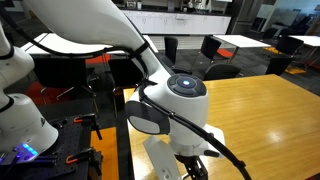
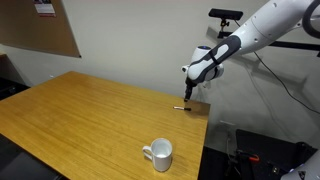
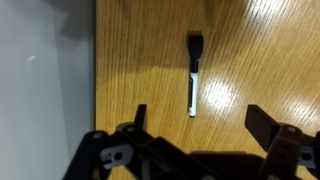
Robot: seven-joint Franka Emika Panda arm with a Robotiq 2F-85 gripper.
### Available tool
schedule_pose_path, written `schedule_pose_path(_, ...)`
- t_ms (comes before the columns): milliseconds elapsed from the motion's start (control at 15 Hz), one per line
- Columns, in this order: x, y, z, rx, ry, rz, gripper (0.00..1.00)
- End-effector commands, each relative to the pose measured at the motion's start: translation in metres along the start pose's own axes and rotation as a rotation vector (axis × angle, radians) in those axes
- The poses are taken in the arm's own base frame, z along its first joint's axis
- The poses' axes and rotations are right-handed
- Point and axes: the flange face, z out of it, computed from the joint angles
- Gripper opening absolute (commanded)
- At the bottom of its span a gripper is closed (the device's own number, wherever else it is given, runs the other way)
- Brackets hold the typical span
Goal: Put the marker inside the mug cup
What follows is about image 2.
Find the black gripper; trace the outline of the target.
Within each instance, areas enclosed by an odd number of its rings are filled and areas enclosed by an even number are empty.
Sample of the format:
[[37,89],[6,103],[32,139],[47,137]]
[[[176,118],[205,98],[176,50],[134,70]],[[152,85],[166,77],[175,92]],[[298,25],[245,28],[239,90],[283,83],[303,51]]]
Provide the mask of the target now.
[[188,100],[190,100],[192,90],[194,87],[197,86],[197,84],[194,83],[190,78],[186,78],[185,84],[186,84],[186,92],[184,96],[184,102],[187,102]]

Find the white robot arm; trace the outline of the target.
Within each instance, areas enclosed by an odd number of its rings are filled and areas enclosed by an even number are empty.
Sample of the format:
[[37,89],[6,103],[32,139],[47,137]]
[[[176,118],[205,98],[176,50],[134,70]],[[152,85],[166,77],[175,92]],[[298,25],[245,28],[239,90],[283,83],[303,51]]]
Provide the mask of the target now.
[[220,77],[224,72],[223,61],[233,55],[260,50],[299,27],[318,38],[319,32],[310,22],[314,12],[319,14],[318,6],[319,0],[269,0],[215,47],[198,46],[191,63],[182,67],[186,74],[184,101],[190,99],[198,84]]

